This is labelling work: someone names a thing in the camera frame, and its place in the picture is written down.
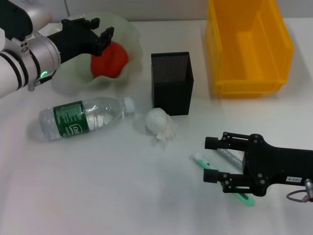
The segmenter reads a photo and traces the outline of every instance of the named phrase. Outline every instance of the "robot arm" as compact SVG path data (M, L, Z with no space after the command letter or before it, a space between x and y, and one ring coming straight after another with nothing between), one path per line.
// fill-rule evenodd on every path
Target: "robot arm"
M270 185L297 185L306 187L308 200L313 202L313 151L273 147L258 134L246 136L227 132L221 140L207 137L205 148L245 152L242 175L204 170L203 180L219 181L223 192L253 193L262 197Z
M50 12L35 0L0 0L0 28L6 37L0 51L0 98L26 85L33 91L52 78L40 79L42 74L56 71L77 55L100 56L114 33L110 27L98 37L93 32L98 18L62 20L62 31L48 37L37 33L50 21Z

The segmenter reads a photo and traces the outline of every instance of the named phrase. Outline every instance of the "yellow plastic bin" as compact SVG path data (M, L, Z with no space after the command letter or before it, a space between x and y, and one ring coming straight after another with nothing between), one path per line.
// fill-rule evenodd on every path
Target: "yellow plastic bin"
M288 80L293 44L275 0L209 0L214 91L267 94Z

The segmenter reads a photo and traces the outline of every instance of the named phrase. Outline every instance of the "white table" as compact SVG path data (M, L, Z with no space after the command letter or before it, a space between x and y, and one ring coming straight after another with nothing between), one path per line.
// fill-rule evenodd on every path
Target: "white table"
M222 193L220 184L202 182L202 170L188 156L202 152L235 173L218 154L204 150L205 137L220 138L223 131L259 133L275 146L313 149L313 19L286 20L295 45L288 84L247 100L209 93L205 21L134 24L144 56L128 85L64 94L57 81L71 76L69 63L35 92L22 89L0 100L0 234L311 234L313 204L285 198L298 187L271 186L249 208ZM142 118L152 108L151 53L176 51L190 52L195 83L190 114L173 117L177 136L163 147L146 134ZM131 95L134 119L104 132L42 139L41 110L101 95Z

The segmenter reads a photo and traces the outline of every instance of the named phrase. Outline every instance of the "red ball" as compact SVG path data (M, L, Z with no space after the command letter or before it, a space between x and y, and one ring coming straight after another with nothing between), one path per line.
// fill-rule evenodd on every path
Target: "red ball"
M111 42L101 56L91 56L90 69L93 76L116 78L128 63L126 50L118 43Z

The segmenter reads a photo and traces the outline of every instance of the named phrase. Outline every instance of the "plastic water bottle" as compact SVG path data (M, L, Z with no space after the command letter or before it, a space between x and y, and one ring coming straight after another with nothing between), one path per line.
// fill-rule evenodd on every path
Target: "plastic water bottle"
M98 97L45 109L39 113L39 120L45 137L54 141L103 128L123 114L133 112L134 102L130 97L122 101Z

